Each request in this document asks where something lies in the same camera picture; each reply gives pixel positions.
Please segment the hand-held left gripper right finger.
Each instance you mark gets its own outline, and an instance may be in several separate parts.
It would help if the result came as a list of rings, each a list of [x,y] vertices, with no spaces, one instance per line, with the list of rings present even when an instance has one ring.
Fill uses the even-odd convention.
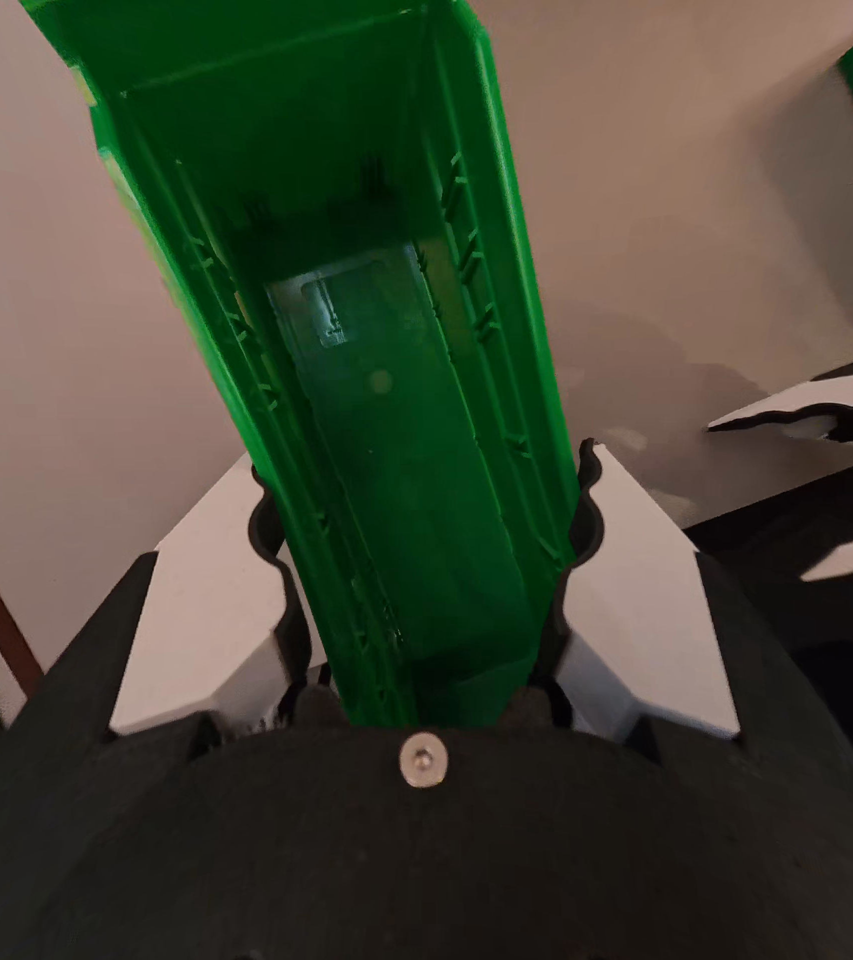
[[[533,668],[588,733],[625,742],[644,717],[724,740],[741,722],[697,548],[605,444],[580,446],[579,498]]]

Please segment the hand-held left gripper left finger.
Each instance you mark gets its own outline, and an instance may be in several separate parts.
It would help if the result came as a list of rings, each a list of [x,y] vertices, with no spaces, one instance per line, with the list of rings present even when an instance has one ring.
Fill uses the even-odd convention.
[[[278,724],[291,679],[279,629],[300,602],[313,614],[289,551],[261,557],[249,525],[265,496],[248,453],[156,546],[110,729],[129,736],[208,713],[233,733]]]

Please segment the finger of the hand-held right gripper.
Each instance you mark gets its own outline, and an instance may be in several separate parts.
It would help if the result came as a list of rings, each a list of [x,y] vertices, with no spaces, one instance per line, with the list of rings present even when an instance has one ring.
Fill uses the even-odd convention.
[[[840,419],[834,414],[814,414],[790,421],[778,423],[780,432],[796,440],[828,440],[840,426]]]
[[[707,426],[710,433],[777,426],[816,414],[839,418],[831,434],[853,434],[853,374],[809,380],[725,414]]]

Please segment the green plastic bin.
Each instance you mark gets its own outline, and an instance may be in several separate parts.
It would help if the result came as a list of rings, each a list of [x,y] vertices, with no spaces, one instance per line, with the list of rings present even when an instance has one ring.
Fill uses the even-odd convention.
[[[32,1],[260,478],[349,718],[493,725],[577,466],[468,2]]]

